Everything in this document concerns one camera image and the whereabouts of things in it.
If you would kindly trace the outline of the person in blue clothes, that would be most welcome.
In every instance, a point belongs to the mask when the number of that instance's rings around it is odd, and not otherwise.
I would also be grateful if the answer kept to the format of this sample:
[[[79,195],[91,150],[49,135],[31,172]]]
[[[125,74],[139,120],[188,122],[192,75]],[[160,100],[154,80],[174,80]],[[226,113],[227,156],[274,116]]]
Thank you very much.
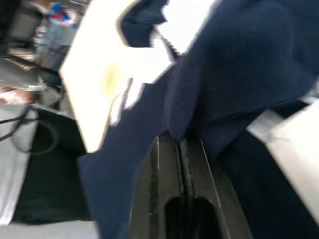
[[[84,0],[31,0],[43,16],[36,28],[33,43],[34,60],[54,73],[40,72],[40,78],[49,85],[60,85],[58,70],[72,44],[88,3]]]

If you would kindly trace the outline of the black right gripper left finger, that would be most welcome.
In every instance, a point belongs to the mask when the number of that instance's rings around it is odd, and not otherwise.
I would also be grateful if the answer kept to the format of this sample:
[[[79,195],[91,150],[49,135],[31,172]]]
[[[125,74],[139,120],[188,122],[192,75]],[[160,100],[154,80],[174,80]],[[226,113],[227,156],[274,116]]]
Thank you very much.
[[[128,239],[181,239],[183,211],[178,148],[169,135],[161,135],[136,181]]]

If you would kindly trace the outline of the navy blue knit jacket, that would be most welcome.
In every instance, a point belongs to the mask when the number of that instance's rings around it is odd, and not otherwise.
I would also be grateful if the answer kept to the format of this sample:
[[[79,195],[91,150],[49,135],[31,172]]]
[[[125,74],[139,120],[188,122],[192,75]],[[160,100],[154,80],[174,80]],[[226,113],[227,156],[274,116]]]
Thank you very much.
[[[101,239],[128,239],[134,177],[154,139],[198,136],[239,196],[254,239],[319,239],[315,223],[261,141],[265,110],[291,113],[319,75],[319,0],[221,0],[191,48],[78,160]]]

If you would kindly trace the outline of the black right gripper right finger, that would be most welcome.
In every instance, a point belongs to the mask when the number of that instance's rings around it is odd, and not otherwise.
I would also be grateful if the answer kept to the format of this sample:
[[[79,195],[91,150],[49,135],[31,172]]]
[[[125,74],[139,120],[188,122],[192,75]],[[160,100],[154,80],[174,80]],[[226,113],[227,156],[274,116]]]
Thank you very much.
[[[245,214],[227,174],[210,166],[202,141],[190,136],[180,144],[188,189],[189,239],[253,239]]]

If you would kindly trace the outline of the white table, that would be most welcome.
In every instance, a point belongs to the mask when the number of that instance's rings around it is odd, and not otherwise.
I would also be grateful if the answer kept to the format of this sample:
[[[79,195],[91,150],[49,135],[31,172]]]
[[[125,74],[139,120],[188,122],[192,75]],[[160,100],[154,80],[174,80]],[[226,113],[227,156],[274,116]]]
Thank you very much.
[[[221,0],[92,0],[60,69],[88,154],[186,53]]]

